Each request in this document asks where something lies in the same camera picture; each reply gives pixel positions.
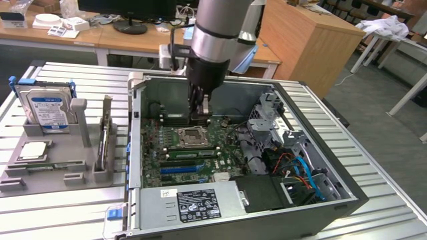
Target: red cable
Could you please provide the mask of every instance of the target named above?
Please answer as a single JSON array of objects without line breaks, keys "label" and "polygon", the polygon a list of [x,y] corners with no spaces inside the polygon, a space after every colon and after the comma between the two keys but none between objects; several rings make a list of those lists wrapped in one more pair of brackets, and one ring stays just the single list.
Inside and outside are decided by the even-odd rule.
[{"label": "red cable", "polygon": [[296,176],[300,180],[301,180],[301,183],[306,186],[306,189],[309,189],[309,185],[308,183],[305,182],[304,178],[301,178],[300,176]]},{"label": "red cable", "polygon": [[274,174],[276,170],[277,170],[277,167],[278,167],[278,163],[280,163],[280,160],[282,158],[284,155],[289,155],[292,158],[294,157],[293,154],[290,153],[281,153],[280,157],[278,157],[278,160],[277,160],[277,163],[274,164],[274,167],[273,167],[273,170],[272,170],[272,174]]}]

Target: power supply label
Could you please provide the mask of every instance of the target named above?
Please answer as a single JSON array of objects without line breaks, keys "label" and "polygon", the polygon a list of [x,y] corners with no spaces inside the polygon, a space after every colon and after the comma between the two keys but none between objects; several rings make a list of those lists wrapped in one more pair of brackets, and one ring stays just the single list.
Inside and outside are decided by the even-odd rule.
[{"label": "power supply label", "polygon": [[182,223],[221,217],[213,189],[185,191],[176,194],[178,219]]}]

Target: aluminum extrusion table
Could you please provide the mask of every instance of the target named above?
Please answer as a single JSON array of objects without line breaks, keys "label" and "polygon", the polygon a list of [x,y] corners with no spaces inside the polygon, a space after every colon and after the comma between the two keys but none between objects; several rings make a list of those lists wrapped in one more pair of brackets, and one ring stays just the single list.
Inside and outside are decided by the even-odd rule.
[{"label": "aluminum extrusion table", "polygon": [[[125,146],[128,134],[128,74],[140,69],[45,62],[30,66],[23,78],[42,81],[73,79],[78,98],[86,101],[86,122],[97,123],[102,98],[111,100],[111,121],[118,125],[113,185],[106,188],[51,192],[0,198],[1,240],[98,240],[102,239],[103,211],[124,200]],[[310,90],[297,82],[281,85],[317,130],[332,152],[353,176],[369,201],[349,217],[332,222],[306,240],[427,239],[427,217],[353,136],[324,107]],[[18,100],[10,94],[0,107],[0,172],[9,160],[25,121]],[[297,129],[297,123],[289,119]],[[121,221],[113,226],[121,227]]]}]

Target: motherboard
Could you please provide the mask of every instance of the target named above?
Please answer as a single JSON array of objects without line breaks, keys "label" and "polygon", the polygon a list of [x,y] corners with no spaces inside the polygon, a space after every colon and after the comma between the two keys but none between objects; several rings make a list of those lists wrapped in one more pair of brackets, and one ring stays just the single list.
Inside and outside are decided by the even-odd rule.
[{"label": "motherboard", "polygon": [[158,119],[141,121],[144,188],[228,181],[248,173],[236,124],[228,117],[212,117],[208,126],[190,127],[170,127]]}]

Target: computer monitor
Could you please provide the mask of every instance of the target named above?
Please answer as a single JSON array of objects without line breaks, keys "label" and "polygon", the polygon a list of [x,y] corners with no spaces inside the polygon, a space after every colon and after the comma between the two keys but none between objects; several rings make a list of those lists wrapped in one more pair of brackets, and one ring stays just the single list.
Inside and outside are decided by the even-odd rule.
[{"label": "computer monitor", "polygon": [[77,0],[78,9],[101,14],[117,14],[128,20],[115,21],[113,28],[125,34],[142,34],[146,26],[138,20],[172,21],[176,13],[176,0]]}]

